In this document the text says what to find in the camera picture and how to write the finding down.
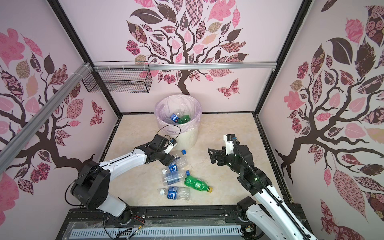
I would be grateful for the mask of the blue label bottle white cap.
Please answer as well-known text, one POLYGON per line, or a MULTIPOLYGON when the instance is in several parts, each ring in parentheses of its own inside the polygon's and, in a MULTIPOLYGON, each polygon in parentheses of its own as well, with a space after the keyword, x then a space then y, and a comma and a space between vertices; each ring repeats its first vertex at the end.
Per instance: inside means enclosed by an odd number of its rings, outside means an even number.
POLYGON ((188 165, 188 161, 185 157, 177 157, 175 158, 168 167, 162 169, 162 174, 169 174, 173 172, 177 172, 178 170, 184 168, 188 165))

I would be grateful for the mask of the clear bottle blue cap crushed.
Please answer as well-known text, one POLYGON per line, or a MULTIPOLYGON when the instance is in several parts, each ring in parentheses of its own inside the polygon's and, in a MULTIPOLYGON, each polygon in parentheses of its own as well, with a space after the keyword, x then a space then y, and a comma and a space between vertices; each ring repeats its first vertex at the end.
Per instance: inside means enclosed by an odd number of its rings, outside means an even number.
POLYGON ((186 150, 181 150, 181 151, 173 151, 172 156, 174 156, 174 160, 185 160, 186 159, 186 150))

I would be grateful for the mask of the blue label bottle front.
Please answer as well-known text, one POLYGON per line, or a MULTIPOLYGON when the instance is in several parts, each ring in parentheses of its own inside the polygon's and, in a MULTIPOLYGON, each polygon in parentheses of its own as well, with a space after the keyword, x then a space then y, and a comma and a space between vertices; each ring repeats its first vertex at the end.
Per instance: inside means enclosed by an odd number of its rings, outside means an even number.
POLYGON ((183 187, 168 187, 160 189, 160 195, 166 196, 169 200, 184 200, 190 199, 190 189, 183 187))

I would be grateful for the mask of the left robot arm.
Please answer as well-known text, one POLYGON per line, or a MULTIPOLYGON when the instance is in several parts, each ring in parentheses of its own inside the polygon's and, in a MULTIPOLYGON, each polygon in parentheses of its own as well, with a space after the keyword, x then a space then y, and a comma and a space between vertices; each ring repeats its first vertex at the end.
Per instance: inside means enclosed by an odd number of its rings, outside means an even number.
POLYGON ((135 147, 131 152, 110 161, 87 163, 71 187, 71 194, 88 210, 100 210, 116 218, 122 225, 131 221, 131 207, 109 193, 109 186, 127 171, 155 161, 168 166, 174 156, 171 150, 178 144, 175 138, 155 135, 153 140, 135 147))

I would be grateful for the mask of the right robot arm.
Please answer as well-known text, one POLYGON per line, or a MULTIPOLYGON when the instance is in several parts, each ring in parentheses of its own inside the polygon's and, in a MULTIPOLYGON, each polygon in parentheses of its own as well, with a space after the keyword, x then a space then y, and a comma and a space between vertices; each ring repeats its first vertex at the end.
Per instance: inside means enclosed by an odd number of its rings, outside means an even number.
POLYGON ((238 202, 241 220, 254 223, 271 240, 316 240, 279 196, 268 176, 257 168, 248 146, 230 142, 222 150, 208 149, 212 164, 228 166, 251 196, 238 202))

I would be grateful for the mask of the green bottle yellow cap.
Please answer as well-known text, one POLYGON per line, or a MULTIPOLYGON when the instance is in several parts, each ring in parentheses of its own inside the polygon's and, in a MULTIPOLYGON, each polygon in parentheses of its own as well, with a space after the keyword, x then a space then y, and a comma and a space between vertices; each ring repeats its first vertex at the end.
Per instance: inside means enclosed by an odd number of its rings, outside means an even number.
POLYGON ((184 185, 200 192, 211 193, 213 191, 213 188, 208 186, 206 182, 193 176, 187 176, 184 185))

